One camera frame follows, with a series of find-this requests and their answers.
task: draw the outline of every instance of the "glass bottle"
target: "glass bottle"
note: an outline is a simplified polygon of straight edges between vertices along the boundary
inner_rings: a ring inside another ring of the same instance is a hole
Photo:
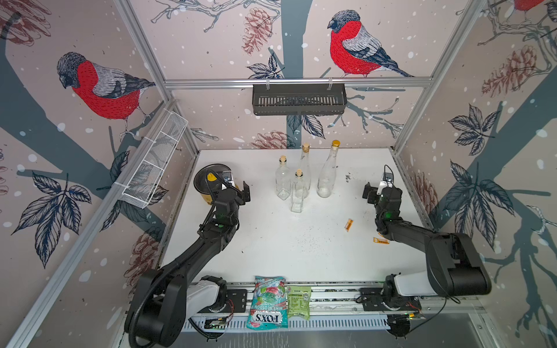
[[[285,200],[290,195],[290,171],[286,166],[286,156],[280,156],[278,169],[275,171],[275,183],[277,196]]]
[[[292,191],[292,196],[290,197],[290,211],[294,213],[301,213],[304,205],[305,183],[303,176],[302,170],[298,169],[290,186],[290,190]]]
[[[300,165],[298,166],[304,174],[304,198],[309,195],[311,187],[311,171],[310,171],[310,144],[304,143],[302,145],[302,157],[300,157]]]
[[[339,150],[339,146],[340,141],[333,140],[329,158],[327,158],[321,173],[319,173],[319,180],[317,181],[317,194],[319,197],[327,198],[333,193],[336,179],[336,153]]]

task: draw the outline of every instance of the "cable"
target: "cable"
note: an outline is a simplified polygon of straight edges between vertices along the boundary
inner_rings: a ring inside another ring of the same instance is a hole
[[[419,328],[420,326],[424,325],[426,322],[430,321],[431,319],[435,318],[439,313],[441,313],[441,311],[445,308],[445,305],[447,304],[447,298],[445,297],[445,303],[443,304],[443,307],[441,307],[441,309],[435,313],[432,317],[427,318],[425,322],[419,324],[418,326],[414,327],[413,329],[411,329],[410,331],[408,331],[408,333],[406,335],[404,335],[404,337],[408,336],[408,334],[412,331],[414,331],[415,329]]]

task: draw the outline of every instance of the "black metal basket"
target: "black metal basket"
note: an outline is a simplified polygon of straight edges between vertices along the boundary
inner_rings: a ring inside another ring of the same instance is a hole
[[[253,113],[269,115],[341,115],[346,109],[344,84],[253,86]]]

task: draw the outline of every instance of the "bird illustration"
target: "bird illustration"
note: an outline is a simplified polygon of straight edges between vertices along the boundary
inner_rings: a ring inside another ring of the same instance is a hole
[[[331,58],[348,74],[367,76],[372,71],[391,70],[402,76],[412,75],[399,69],[381,47],[381,43],[371,36],[360,22],[360,15],[351,9],[338,12],[327,28],[331,33]]]
[[[120,69],[106,68],[85,59],[79,53],[69,52],[58,61],[58,75],[64,88],[71,86],[87,106],[97,115],[111,120],[125,120],[125,131],[128,131],[128,116],[135,109],[143,115],[147,114],[139,107],[139,99],[143,92],[154,86],[154,82],[140,79]]]

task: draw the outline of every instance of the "green snack package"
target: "green snack package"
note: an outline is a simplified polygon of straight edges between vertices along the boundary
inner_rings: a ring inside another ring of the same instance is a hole
[[[288,318],[295,315],[310,319],[311,286],[288,286]]]

